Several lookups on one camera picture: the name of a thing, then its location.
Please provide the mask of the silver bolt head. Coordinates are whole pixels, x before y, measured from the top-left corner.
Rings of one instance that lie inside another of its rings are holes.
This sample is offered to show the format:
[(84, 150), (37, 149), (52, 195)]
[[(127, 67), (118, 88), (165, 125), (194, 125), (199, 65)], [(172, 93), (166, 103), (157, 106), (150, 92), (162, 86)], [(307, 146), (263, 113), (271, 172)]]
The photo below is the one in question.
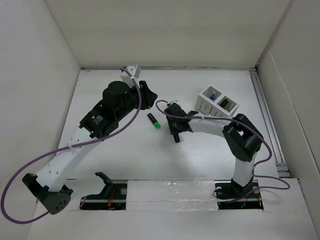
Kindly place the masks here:
[(121, 193), (122, 195), (126, 195), (126, 194), (127, 194), (127, 189), (126, 189), (126, 188), (122, 188), (122, 189), (120, 190), (120, 193)]

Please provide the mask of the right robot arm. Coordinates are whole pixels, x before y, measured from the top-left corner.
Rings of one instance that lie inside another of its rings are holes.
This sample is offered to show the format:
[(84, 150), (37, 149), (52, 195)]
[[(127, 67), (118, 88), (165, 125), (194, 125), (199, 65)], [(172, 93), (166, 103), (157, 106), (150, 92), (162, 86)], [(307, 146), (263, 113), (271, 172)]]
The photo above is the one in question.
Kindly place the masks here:
[(244, 114), (213, 120), (198, 111), (186, 113), (176, 103), (168, 104), (164, 112), (170, 134), (176, 143), (180, 142), (179, 134), (184, 132), (206, 133), (225, 139), (235, 157), (235, 167), (230, 183), (215, 191), (219, 199), (238, 199), (249, 192), (255, 158), (261, 149), (263, 135)]

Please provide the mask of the purple cap highlighter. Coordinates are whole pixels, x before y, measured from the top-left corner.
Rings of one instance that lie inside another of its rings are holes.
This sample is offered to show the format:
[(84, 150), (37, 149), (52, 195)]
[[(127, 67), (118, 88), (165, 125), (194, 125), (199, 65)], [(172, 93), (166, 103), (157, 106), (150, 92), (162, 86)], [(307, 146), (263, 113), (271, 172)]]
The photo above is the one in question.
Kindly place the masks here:
[(179, 137), (179, 134), (178, 133), (175, 133), (172, 135), (173, 138), (174, 138), (174, 142), (175, 143), (179, 143), (180, 142), (180, 137)]

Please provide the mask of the green cap highlighter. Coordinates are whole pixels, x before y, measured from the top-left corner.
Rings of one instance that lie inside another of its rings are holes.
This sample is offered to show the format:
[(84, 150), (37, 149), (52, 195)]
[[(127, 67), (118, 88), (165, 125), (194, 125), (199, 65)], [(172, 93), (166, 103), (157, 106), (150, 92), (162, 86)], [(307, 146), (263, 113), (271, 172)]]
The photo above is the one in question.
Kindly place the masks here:
[(147, 117), (148, 119), (151, 121), (151, 123), (154, 125), (154, 127), (156, 129), (160, 129), (161, 128), (161, 125), (160, 123), (158, 122), (158, 120), (154, 117), (154, 115), (152, 113), (148, 113), (147, 114)]

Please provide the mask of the white desk organizer box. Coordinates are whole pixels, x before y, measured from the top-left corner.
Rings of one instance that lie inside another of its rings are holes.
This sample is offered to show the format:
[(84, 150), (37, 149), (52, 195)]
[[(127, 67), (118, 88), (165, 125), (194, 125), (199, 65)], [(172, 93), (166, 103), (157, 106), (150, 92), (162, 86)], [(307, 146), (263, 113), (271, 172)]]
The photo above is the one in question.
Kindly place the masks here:
[[(217, 95), (215, 101), (212, 101), (210, 96), (214, 91)], [(222, 108), (219, 106), (219, 103), (224, 99), (227, 99), (229, 102), (225, 108)], [(231, 99), (223, 91), (216, 88), (214, 85), (209, 85), (198, 94), (195, 110), (207, 116), (232, 118), (239, 106), (240, 104), (238, 102)]]

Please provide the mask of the blue cap small bottle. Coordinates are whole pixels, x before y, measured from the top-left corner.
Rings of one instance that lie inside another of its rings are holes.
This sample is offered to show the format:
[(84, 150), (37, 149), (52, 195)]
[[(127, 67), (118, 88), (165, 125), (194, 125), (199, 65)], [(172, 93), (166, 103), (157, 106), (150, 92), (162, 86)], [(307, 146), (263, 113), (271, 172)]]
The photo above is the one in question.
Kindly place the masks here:
[(217, 97), (217, 93), (215, 91), (213, 91), (212, 94), (210, 95), (210, 99), (212, 101), (215, 101), (216, 97)]

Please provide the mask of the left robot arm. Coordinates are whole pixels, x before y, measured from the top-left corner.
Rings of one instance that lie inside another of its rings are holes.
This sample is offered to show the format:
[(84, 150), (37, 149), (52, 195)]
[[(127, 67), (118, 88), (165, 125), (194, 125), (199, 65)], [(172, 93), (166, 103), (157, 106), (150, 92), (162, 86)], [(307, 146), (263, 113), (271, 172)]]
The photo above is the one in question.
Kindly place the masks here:
[(148, 110), (156, 99), (144, 80), (130, 87), (113, 81), (102, 93), (102, 99), (80, 121), (66, 150), (36, 173), (27, 173), (22, 182), (49, 214), (61, 212), (71, 201), (74, 190), (66, 180), (79, 163), (118, 127), (133, 110)]

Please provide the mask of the yellow cap highlighter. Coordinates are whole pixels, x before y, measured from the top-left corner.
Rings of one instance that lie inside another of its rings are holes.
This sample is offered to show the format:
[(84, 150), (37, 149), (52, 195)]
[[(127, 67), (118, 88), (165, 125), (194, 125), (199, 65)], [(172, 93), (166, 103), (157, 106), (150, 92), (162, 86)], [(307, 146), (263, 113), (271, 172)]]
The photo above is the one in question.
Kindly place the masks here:
[(227, 106), (227, 104), (229, 103), (229, 101), (227, 99), (223, 99), (220, 103), (219, 103), (219, 106), (221, 108), (225, 108)]

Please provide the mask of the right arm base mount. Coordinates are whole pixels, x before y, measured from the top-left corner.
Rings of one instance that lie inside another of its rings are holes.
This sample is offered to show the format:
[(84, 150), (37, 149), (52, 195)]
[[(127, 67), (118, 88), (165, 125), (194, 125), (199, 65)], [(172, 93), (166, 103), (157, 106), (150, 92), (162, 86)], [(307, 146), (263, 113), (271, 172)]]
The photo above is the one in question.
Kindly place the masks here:
[(231, 180), (214, 182), (212, 195), (217, 199), (218, 210), (263, 210), (263, 201), (257, 188), (258, 182), (253, 180), (246, 187), (236, 186)]

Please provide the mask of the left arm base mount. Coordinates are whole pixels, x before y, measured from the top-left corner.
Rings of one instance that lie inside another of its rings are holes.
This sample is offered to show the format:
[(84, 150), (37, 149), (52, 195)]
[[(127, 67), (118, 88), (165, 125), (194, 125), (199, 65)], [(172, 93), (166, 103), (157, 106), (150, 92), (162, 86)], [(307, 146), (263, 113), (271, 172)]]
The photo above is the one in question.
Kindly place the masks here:
[(112, 180), (103, 172), (96, 172), (95, 175), (103, 181), (103, 187), (98, 189), (97, 194), (89, 194), (81, 199), (79, 208), (81, 210), (103, 210), (122, 211), (126, 210), (127, 193), (121, 194), (121, 189), (128, 192), (128, 180)]

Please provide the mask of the aluminium rail right side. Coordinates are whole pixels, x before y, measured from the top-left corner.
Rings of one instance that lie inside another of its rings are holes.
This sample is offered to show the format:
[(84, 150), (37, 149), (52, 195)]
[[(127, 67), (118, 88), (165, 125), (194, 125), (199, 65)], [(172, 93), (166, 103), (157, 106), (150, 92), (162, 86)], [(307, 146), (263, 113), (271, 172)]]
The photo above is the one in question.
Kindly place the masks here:
[(257, 97), (257, 101), (260, 107), (260, 110), (262, 112), (264, 124), (266, 126), (269, 145), (272, 150), (273, 159), (275, 162), (275, 167), (278, 172), (279, 178), (291, 178), (290, 171), (288, 169), (287, 163), (285, 161), (285, 157), (282, 152), (282, 148), (276, 133), (276, 129), (271, 117), (271, 113), (268, 108), (268, 104), (265, 98), (265, 95), (263, 93), (263, 89), (260, 83), (260, 79), (258, 76), (258, 72), (256, 68), (250, 68), (249, 69), (249, 75), (252, 81), (252, 85), (255, 90), (255, 94)]

